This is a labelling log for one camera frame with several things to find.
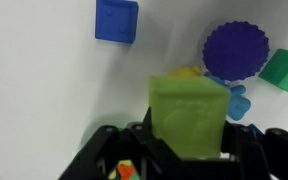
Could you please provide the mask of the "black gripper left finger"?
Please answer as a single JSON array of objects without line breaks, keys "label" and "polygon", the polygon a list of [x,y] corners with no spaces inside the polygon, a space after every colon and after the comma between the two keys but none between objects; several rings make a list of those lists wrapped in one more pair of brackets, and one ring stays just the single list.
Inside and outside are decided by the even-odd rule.
[{"label": "black gripper left finger", "polygon": [[108,180],[121,160],[130,160],[142,180],[175,180],[184,164],[173,150],[152,134],[152,112],[144,120],[119,130],[99,127],[82,146],[59,180]]}]

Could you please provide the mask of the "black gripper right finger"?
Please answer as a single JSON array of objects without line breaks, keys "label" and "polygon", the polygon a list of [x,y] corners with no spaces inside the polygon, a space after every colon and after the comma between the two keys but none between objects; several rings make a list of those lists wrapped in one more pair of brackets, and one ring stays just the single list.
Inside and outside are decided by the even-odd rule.
[{"label": "black gripper right finger", "polygon": [[288,180],[288,131],[226,122],[221,151],[231,160],[217,163],[217,180]]}]

